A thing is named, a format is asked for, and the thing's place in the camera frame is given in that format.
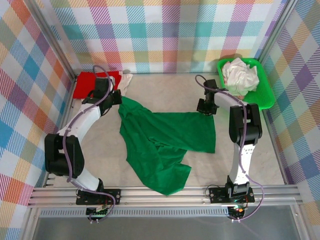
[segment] green cloth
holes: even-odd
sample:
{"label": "green cloth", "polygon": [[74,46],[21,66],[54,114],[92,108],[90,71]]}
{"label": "green cloth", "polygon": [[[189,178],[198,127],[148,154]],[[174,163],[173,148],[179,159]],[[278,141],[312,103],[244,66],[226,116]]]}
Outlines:
{"label": "green cloth", "polygon": [[199,112],[153,113],[127,97],[122,97],[118,112],[127,162],[144,185],[161,194],[174,194],[184,188],[191,170],[181,164],[187,150],[215,152],[212,116]]}

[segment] red cloth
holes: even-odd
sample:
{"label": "red cloth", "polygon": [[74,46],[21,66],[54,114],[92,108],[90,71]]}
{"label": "red cloth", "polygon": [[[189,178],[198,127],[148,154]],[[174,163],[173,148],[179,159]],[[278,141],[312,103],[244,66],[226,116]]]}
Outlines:
{"label": "red cloth", "polygon": [[[114,77],[115,79],[115,86],[114,89],[116,90],[120,81],[121,75],[118,71],[108,71],[109,76]],[[104,72],[98,72],[98,77],[106,77]],[[95,74],[92,72],[81,72],[80,75],[76,79],[76,86],[73,93],[74,99],[85,99],[91,90],[95,89]]]}

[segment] green tray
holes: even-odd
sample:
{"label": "green tray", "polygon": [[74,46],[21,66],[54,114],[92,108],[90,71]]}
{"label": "green tray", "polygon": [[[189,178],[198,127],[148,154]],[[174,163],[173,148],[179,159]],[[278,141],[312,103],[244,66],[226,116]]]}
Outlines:
{"label": "green tray", "polygon": [[[223,88],[225,88],[224,76],[222,74],[222,68],[226,62],[232,62],[234,58],[224,58],[217,63],[218,73],[220,77],[220,82]],[[276,101],[274,93],[269,85],[267,75],[261,63],[253,58],[241,58],[245,64],[249,64],[250,68],[256,66],[257,75],[259,78],[259,84],[256,87],[256,91],[249,91],[244,97],[244,101],[249,104],[257,104],[259,110],[271,108]]]}

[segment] colorful checkered wall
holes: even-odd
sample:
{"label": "colorful checkered wall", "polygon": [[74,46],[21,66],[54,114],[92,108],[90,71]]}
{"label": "colorful checkered wall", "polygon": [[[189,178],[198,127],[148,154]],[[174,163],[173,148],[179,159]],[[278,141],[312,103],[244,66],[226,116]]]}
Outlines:
{"label": "colorful checkered wall", "polygon": [[23,0],[0,0],[0,240],[18,238],[70,88]]}
{"label": "colorful checkered wall", "polygon": [[76,72],[216,72],[257,57],[287,0],[37,0]]}
{"label": "colorful checkered wall", "polygon": [[290,184],[320,239],[320,1],[300,0],[264,65],[276,103],[267,111]]}

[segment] plaid wall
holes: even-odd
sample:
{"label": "plaid wall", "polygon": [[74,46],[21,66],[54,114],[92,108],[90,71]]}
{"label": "plaid wall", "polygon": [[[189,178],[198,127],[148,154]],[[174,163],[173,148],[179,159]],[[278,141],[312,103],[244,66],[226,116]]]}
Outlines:
{"label": "plaid wall", "polygon": [[18,238],[71,81],[23,0],[0,0],[0,240]]}
{"label": "plaid wall", "polygon": [[259,56],[287,0],[37,0],[72,67],[215,72]]}
{"label": "plaid wall", "polygon": [[276,102],[267,111],[290,184],[320,236],[320,1],[300,0],[265,64]]}

